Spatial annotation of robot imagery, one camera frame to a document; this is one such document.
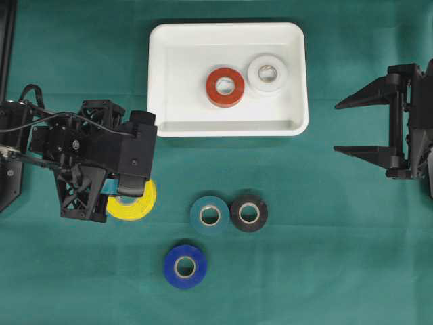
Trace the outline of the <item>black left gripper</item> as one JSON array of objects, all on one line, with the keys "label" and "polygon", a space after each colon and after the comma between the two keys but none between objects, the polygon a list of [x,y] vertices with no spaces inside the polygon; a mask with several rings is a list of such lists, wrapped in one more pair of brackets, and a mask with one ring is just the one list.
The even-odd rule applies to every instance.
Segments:
[{"label": "black left gripper", "polygon": [[107,179],[118,179],[125,109],[111,100],[85,100],[79,113],[33,113],[26,161],[55,171],[60,216],[105,223]]}]

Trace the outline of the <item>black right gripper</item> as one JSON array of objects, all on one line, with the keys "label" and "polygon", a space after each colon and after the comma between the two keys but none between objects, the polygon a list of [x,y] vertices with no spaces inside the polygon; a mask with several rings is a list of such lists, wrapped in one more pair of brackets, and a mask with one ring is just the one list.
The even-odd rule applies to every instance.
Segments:
[{"label": "black right gripper", "polygon": [[424,71],[417,64],[389,66],[387,75],[343,99],[335,109],[391,105],[392,100],[398,101],[401,96],[400,107],[409,114],[407,160],[396,147],[334,146],[334,150],[384,168],[388,178],[432,176],[432,61]]}]

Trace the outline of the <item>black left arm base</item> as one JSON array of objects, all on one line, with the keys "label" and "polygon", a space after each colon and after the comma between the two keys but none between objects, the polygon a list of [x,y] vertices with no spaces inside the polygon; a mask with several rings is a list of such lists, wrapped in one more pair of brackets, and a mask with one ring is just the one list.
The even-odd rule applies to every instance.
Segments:
[{"label": "black left arm base", "polygon": [[[1,1],[1,129],[10,127],[12,121],[4,109],[9,73],[9,61],[12,54],[14,24],[17,1]],[[21,194],[23,163],[6,160],[6,133],[1,133],[1,212],[3,212]]]}]

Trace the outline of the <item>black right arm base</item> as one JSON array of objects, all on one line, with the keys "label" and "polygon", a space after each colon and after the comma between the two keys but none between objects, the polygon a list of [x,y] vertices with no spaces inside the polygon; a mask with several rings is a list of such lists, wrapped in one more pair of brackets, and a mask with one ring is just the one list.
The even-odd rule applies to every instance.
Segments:
[{"label": "black right arm base", "polygon": [[423,175],[420,178],[420,189],[423,195],[432,200],[432,187],[430,185],[430,172],[428,164],[426,163],[423,170]]}]

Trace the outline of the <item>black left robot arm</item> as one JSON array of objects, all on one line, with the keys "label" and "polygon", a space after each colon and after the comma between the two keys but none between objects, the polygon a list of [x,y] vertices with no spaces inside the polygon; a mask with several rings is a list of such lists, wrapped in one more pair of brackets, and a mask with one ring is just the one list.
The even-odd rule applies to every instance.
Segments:
[{"label": "black left robot arm", "polygon": [[21,194],[24,165],[53,171],[61,217],[106,222],[110,172],[90,157],[98,135],[115,135],[125,114],[110,100],[84,101],[77,114],[52,113],[28,100],[1,104],[1,209]]}]

